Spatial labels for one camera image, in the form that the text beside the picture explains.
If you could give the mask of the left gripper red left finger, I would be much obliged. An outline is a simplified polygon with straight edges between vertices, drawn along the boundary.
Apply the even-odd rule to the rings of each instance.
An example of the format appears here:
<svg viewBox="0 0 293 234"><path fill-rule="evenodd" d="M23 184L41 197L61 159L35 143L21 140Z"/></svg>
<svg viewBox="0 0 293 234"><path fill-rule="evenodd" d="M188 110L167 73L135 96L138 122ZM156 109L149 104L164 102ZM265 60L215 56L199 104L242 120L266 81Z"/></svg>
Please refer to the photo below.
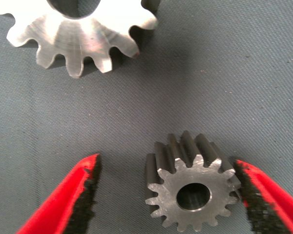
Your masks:
<svg viewBox="0 0 293 234"><path fill-rule="evenodd" d="M17 233L86 233L94 217L92 206L101 168L99 154L80 160Z"/></svg>

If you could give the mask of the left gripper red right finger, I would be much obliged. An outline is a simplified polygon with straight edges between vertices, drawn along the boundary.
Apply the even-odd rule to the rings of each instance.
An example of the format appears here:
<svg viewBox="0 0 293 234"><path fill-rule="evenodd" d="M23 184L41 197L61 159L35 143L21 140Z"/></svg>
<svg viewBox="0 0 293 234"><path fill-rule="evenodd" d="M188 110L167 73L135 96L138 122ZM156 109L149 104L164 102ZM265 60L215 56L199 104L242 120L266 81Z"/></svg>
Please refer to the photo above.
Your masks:
<svg viewBox="0 0 293 234"><path fill-rule="evenodd" d="M293 197L252 164L236 160L234 168L251 230L255 234L293 234Z"/></svg>

